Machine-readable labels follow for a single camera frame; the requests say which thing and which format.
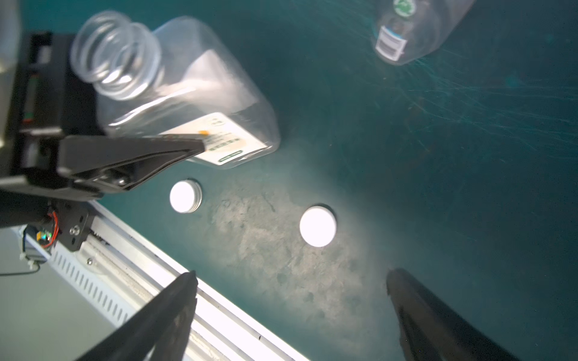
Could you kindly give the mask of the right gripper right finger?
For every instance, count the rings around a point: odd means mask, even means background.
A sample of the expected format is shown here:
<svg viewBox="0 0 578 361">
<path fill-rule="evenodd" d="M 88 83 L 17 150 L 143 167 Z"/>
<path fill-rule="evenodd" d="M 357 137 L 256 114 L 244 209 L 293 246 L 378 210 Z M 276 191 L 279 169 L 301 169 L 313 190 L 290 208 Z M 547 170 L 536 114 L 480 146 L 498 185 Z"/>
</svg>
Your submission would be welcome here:
<svg viewBox="0 0 578 361">
<path fill-rule="evenodd" d="M 391 270 L 388 295 L 406 360 L 516 360 L 405 269 Z"/>
</svg>

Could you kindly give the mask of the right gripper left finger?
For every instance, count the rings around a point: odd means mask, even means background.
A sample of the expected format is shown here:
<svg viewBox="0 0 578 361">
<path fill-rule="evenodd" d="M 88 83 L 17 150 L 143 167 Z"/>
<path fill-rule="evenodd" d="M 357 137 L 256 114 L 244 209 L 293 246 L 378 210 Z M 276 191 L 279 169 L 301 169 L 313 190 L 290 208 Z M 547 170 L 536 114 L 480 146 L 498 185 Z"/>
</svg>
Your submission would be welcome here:
<svg viewBox="0 0 578 361">
<path fill-rule="evenodd" d="M 179 275 L 80 360 L 182 360 L 197 307 L 196 272 Z"/>
</svg>

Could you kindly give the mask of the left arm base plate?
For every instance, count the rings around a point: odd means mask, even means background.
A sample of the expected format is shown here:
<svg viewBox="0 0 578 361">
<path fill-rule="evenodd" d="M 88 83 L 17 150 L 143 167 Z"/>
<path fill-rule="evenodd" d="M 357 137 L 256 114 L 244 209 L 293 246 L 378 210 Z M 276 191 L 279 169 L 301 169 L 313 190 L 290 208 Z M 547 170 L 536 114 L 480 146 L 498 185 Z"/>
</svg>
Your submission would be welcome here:
<svg viewBox="0 0 578 361">
<path fill-rule="evenodd" d="M 59 231 L 57 241 L 68 251 L 79 251 L 87 240 L 96 212 L 89 202 L 57 200 L 53 203 Z"/>
</svg>

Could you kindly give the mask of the square clear plastic bottle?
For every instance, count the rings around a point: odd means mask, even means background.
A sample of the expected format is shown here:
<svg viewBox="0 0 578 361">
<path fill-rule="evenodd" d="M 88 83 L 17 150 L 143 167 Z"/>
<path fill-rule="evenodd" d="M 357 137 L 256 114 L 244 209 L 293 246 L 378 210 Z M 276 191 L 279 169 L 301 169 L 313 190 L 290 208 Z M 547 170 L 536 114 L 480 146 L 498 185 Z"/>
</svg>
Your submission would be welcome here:
<svg viewBox="0 0 578 361">
<path fill-rule="evenodd" d="M 72 71 L 96 90 L 96 119 L 111 137 L 197 138 L 195 163 L 233 168 L 281 143 L 266 97 L 200 20 L 177 17 L 151 30 L 103 11 L 78 31 Z"/>
</svg>

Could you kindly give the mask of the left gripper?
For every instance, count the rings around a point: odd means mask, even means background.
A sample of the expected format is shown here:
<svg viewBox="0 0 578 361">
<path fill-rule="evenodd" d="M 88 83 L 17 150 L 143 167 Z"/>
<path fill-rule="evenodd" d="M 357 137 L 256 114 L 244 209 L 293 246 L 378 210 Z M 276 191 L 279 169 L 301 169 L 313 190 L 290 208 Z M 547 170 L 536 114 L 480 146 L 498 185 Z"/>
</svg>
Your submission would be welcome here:
<svg viewBox="0 0 578 361">
<path fill-rule="evenodd" d="M 196 136 L 101 136 L 96 91 L 72 71 L 73 34 L 28 32 L 2 130 L 1 190 L 88 201 L 132 190 L 205 151 Z"/>
</svg>

